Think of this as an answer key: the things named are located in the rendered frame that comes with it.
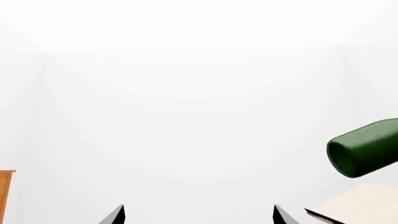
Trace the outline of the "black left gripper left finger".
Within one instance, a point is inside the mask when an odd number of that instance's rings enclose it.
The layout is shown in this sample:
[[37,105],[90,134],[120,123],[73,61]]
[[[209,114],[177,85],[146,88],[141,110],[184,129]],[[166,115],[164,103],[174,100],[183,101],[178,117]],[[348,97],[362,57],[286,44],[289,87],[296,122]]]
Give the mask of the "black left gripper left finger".
[[124,224],[125,222],[125,211],[124,205],[120,205],[113,210],[108,216],[106,216],[98,224]]

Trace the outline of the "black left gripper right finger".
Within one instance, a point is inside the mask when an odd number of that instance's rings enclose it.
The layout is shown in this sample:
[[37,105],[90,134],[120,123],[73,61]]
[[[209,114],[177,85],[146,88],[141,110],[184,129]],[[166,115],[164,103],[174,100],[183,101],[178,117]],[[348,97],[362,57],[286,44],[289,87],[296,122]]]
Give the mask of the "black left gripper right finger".
[[274,205],[272,219],[274,224],[299,224],[292,216],[290,216],[279,205]]

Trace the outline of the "green wine bottle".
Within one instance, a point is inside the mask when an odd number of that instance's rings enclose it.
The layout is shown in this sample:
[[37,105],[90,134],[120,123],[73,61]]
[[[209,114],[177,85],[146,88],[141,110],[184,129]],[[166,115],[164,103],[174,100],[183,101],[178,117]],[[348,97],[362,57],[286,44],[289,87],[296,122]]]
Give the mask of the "green wine bottle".
[[355,179],[398,162],[398,118],[384,119],[331,139],[326,145],[332,166]]

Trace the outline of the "pale wooden table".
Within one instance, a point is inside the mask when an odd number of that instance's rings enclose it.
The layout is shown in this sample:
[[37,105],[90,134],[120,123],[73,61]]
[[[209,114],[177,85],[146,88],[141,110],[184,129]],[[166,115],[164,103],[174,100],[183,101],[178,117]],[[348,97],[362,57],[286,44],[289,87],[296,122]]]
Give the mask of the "pale wooden table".
[[398,185],[361,184],[306,211],[324,224],[398,224]]

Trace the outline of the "orange wooden block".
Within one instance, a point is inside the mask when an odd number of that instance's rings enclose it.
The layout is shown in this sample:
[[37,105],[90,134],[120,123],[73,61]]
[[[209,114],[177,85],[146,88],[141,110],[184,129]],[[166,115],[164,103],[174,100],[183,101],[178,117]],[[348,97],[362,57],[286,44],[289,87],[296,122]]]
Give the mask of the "orange wooden block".
[[4,213],[13,173],[16,173],[16,170],[0,170],[0,224],[4,224]]

